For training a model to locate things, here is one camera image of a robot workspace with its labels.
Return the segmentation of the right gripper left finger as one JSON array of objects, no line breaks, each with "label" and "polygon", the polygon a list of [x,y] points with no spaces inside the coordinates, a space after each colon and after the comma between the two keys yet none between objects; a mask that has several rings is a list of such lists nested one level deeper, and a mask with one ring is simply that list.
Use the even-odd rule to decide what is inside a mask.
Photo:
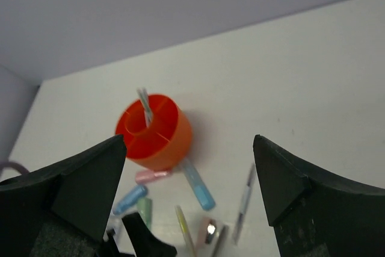
[{"label": "right gripper left finger", "polygon": [[1,256],[96,256],[125,163],[113,136],[1,182]]}]

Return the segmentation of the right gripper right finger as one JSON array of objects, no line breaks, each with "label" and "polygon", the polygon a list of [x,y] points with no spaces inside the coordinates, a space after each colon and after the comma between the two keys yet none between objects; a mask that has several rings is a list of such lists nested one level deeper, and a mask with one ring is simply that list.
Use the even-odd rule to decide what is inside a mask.
[{"label": "right gripper right finger", "polygon": [[384,189],[329,172],[261,135],[253,152],[281,256],[384,256]]}]

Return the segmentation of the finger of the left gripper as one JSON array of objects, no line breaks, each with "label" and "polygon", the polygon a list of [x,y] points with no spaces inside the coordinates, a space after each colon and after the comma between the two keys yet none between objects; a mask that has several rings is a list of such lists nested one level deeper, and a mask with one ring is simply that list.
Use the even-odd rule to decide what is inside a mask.
[{"label": "finger of the left gripper", "polygon": [[147,256],[174,257],[177,256],[175,246],[157,239],[147,228],[138,212],[125,215],[121,219],[122,227],[126,229],[134,253],[120,252],[112,233],[108,232],[99,247],[99,256]]}]

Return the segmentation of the yellow thin pen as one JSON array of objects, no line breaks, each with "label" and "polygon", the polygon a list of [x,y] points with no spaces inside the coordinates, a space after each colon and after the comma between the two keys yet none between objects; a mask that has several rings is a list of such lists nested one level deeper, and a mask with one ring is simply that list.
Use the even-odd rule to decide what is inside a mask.
[{"label": "yellow thin pen", "polygon": [[182,211],[182,208],[179,205],[175,206],[176,216],[179,222],[179,226],[183,235],[183,239],[186,244],[187,251],[189,253],[189,256],[197,257],[197,252],[195,249],[195,245],[193,243],[193,239],[191,237],[188,224],[186,222],[184,213]]}]

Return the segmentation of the pink stapler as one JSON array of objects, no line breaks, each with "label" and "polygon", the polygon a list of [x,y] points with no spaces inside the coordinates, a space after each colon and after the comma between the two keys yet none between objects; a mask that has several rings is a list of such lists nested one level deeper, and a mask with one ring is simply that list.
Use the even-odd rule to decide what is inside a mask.
[{"label": "pink stapler", "polygon": [[218,256],[227,237],[227,231],[228,226],[223,222],[211,217],[203,217],[197,234],[197,256]]}]

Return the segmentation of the grey white thin pen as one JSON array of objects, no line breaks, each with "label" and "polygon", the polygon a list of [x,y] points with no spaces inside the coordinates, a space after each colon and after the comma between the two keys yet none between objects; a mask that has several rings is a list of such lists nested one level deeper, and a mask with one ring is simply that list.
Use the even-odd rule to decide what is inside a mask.
[{"label": "grey white thin pen", "polygon": [[255,178],[256,178],[256,166],[253,163],[250,167],[250,170],[248,173],[248,178],[247,178],[247,183],[246,183],[244,191],[242,193],[241,203],[240,203],[239,210],[238,210],[238,216],[237,216],[235,227],[234,227],[233,234],[232,234],[232,241],[235,245],[238,244],[238,241],[240,238],[240,234],[241,234],[242,227],[244,224],[244,219],[245,219],[245,215],[246,215],[246,212],[248,209],[248,204],[250,202],[250,197],[251,197]]}]

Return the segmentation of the blue striped thin pen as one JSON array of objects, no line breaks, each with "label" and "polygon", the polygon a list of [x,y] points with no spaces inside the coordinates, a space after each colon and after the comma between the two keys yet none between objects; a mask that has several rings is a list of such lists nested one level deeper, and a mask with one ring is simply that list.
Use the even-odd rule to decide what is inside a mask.
[{"label": "blue striped thin pen", "polygon": [[145,88],[138,88],[137,93],[138,93],[138,98],[143,106],[146,126],[149,127],[153,120],[153,113],[150,107],[149,95]]}]

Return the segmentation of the blue capped glue bottle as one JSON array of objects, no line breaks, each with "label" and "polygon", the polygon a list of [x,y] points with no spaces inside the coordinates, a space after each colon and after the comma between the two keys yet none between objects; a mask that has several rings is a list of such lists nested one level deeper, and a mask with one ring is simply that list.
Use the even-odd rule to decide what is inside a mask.
[{"label": "blue capped glue bottle", "polygon": [[121,231],[122,231],[121,219],[117,216],[114,216],[114,215],[109,216],[108,222],[106,224],[104,238],[106,238],[107,233],[110,232],[110,233],[112,233],[112,236],[113,236],[115,243],[118,244]]}]

